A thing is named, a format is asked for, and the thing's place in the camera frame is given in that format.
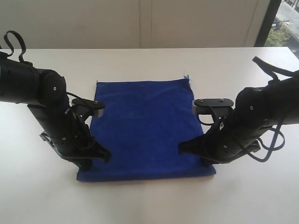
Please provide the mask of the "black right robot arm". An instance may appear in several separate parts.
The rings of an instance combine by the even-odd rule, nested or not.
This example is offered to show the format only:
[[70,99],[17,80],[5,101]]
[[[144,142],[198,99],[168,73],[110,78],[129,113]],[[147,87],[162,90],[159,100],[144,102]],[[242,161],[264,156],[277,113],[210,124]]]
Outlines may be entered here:
[[246,87],[233,101],[228,98],[194,100],[195,115],[210,115],[208,131],[179,143],[180,154],[199,156],[205,165],[227,164],[245,155],[254,158],[265,148],[266,162],[282,148],[277,138],[281,127],[299,122],[299,73],[273,66],[259,57],[254,63],[271,77],[264,87]]

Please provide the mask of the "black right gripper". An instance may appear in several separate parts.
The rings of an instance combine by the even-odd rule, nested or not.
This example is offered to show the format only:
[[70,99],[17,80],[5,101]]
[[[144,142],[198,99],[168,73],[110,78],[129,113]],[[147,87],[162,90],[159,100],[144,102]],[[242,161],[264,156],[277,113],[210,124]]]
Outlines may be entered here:
[[213,124],[201,137],[178,144],[178,153],[200,155],[204,166],[230,163],[260,150],[261,117],[230,114],[212,116]]

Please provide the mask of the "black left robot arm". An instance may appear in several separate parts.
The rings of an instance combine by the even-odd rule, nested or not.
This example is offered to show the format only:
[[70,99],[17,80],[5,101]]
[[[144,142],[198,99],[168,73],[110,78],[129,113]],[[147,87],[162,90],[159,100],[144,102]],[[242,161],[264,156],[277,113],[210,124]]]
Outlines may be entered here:
[[100,117],[105,104],[68,92],[63,76],[24,60],[26,44],[16,31],[7,31],[4,41],[11,53],[0,54],[0,100],[26,104],[43,128],[41,139],[80,171],[89,171],[94,159],[108,163],[111,152],[97,142],[85,122]]

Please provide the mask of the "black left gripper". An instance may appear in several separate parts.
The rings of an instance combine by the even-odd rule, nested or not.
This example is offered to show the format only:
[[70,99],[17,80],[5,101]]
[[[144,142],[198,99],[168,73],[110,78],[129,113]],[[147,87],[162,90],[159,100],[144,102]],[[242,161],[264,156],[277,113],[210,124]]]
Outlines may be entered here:
[[88,126],[73,112],[69,103],[51,107],[28,105],[28,109],[43,128],[41,139],[62,159],[76,161],[80,172],[88,172],[94,158],[103,163],[110,161],[111,152],[95,141]]

